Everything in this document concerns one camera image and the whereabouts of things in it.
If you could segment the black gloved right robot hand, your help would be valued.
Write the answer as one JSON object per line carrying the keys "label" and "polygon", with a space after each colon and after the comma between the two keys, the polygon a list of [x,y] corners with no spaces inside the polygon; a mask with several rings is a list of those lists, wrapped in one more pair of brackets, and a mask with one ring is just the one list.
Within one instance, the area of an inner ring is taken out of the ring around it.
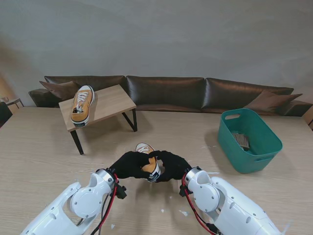
{"label": "black gloved right robot hand", "polygon": [[163,163],[164,172],[158,177],[156,183],[168,182],[171,179],[181,180],[185,173],[192,169],[184,158],[165,150],[153,151],[149,153],[149,156],[156,157]]}

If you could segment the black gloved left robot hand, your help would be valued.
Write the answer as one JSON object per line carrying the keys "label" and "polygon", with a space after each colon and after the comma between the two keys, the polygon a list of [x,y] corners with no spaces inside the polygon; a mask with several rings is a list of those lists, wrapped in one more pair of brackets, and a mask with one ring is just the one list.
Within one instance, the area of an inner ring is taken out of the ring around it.
{"label": "black gloved left robot hand", "polygon": [[142,167],[148,165],[149,155],[146,153],[129,151],[123,154],[113,165],[109,167],[118,178],[148,179],[150,173],[142,171]]}

